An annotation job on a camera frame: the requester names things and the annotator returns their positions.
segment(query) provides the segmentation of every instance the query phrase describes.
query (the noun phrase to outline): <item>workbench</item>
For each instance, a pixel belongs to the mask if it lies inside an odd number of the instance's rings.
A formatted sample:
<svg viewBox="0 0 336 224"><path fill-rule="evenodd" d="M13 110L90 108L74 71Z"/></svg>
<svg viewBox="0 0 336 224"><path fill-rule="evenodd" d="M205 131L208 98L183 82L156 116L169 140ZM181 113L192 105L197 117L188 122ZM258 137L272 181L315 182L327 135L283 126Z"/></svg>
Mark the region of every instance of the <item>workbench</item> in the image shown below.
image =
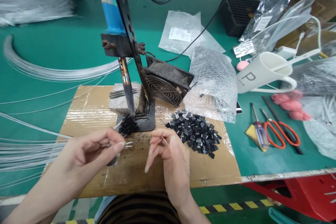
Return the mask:
<svg viewBox="0 0 336 224"><path fill-rule="evenodd" d="M158 48L168 11L178 10L193 15L201 11L202 24L206 25L220 1L172 0L165 5L156 5L150 0L128 0L137 41L145 42L147 51L156 55L158 59L171 59L176 54ZM0 28L0 102L47 95L80 84L41 81L25 76L11 68L3 58L2 49L2 42L9 34L13 34L14 48L22 58L44 67L81 69L106 64L114 60L105 56L104 50L101 47L100 34L106 29L101 1L76 0L76 2L76 17ZM238 60L234 58L231 48L238 44L237 38L226 35L219 15L215 17L208 31L227 51L225 54L232 58L232 64L235 66ZM190 59L186 56L181 56L171 63L184 70L189 70ZM140 81L134 61L128 65L128 69L131 80ZM100 85L113 85L114 83L121 82L120 73L116 71L108 75ZM0 111L3 113L20 113L52 107L71 100L76 91L77 89L71 89L67 92L43 99L18 104L0 105ZM244 132L253 121L250 102L254 103L256 109L263 107L267 113L270 113L261 98L262 95L265 94L248 92L238 95L238 101L243 113L237 116L236 124L225 123L239 167L239 183L250 180L263 181L281 177L298 177L336 172L336 161L322 156L318 152L317 147L306 134L302 122L290 120L286 113L276 106L274 108L282 121L298 133L301 139L300 147L304 155L296 154L290 146L287 146L284 150L271 148L266 153L259 150ZM68 103L64 106L38 113L13 115L13 117L50 131L60 132L70 104ZM257 113L260 118L263 118L261 113ZM18 125L4 118L0 118L0 126L0 137L3 138L56 140L55 136ZM43 167L39 167L20 172L0 173L0 185L37 174L42 170ZM0 190L0 196L25 194L36 182L37 179L32 179L31 181ZM236 182L220 182L216 185L231 183ZM106 195L114 193L118 192L109 191L106 192ZM95 194L95 190L91 190L91 193L88 193L86 196L99 195Z"/></svg>

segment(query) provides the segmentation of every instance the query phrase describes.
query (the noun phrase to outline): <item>hand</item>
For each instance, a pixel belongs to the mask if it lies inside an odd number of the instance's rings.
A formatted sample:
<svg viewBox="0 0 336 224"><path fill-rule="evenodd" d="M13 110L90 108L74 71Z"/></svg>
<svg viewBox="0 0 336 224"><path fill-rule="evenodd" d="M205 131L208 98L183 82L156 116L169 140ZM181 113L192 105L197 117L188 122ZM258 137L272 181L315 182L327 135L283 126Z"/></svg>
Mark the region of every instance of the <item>hand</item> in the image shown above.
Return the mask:
<svg viewBox="0 0 336 224"><path fill-rule="evenodd" d="M125 144L125 139L111 127L68 140L47 172L4 223L37 223L58 211L74 199Z"/></svg>
<svg viewBox="0 0 336 224"><path fill-rule="evenodd" d="M191 197L189 149L172 129L152 131L145 173L153 164L154 158L163 159L164 183L171 204L180 209Z"/></svg>

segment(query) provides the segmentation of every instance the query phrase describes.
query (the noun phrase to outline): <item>white mug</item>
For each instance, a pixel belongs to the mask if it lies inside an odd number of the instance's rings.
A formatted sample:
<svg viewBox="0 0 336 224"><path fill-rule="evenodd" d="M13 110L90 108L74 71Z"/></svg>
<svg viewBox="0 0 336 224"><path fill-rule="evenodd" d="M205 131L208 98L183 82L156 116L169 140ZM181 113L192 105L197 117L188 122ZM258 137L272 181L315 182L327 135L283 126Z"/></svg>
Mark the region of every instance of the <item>white mug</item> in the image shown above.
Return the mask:
<svg viewBox="0 0 336 224"><path fill-rule="evenodd" d="M266 93L284 93L296 88L296 81L288 77L293 72L291 65L286 66L274 72L273 69L285 63L286 60L273 52L263 52L254 59L247 67L237 74L238 93L266 92ZM259 89L258 87L266 85L276 80L283 80L289 83L290 87L286 89Z"/></svg>

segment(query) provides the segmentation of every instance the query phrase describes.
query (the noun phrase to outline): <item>mug handle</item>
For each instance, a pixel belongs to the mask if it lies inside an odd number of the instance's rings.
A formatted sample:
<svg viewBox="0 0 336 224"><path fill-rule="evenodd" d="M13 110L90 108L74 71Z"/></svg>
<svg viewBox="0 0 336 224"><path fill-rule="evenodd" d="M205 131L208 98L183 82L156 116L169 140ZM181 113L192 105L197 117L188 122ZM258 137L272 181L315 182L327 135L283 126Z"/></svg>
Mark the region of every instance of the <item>mug handle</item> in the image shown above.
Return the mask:
<svg viewBox="0 0 336 224"><path fill-rule="evenodd" d="M260 89L260 88L257 88L257 89L252 89L251 91L252 92L265 92L265 93L286 93L286 92L289 92L289 91L292 91L296 88L296 86L298 85L296 80L294 80L293 78L291 77L288 77L288 76L284 76L282 78L279 79L280 81L286 81L290 84L290 87L289 88L286 88L286 89Z"/></svg>

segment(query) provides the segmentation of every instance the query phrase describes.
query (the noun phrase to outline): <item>pink object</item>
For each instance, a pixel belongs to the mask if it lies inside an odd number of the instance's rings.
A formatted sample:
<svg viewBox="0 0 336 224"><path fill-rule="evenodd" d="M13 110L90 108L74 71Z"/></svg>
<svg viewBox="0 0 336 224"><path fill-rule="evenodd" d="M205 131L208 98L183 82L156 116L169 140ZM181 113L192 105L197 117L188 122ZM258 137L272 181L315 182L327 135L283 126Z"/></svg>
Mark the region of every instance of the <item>pink object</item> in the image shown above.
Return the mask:
<svg viewBox="0 0 336 224"><path fill-rule="evenodd" d="M299 121L309 121L312 117L303 110L291 111L288 113L290 118Z"/></svg>
<svg viewBox="0 0 336 224"><path fill-rule="evenodd" d="M241 70L243 70L245 67L247 67L249 65L249 63L247 61L240 61L237 66L236 69L240 72Z"/></svg>
<svg viewBox="0 0 336 224"><path fill-rule="evenodd" d="M294 100L301 100L302 99L302 91L294 89L292 91L289 91L287 93L285 93L286 95L288 95L289 98L294 99Z"/></svg>
<svg viewBox="0 0 336 224"><path fill-rule="evenodd" d="M302 109L302 104L296 100L288 100L281 103L280 107L287 111L297 111Z"/></svg>
<svg viewBox="0 0 336 224"><path fill-rule="evenodd" d="M286 95L286 94L281 94L281 93L280 93L280 94L273 94L273 95L271 96L271 98L272 98L273 102L274 102L276 105L279 105L279 104L281 104L281 103L286 102L286 101L289 100L288 95Z"/></svg>

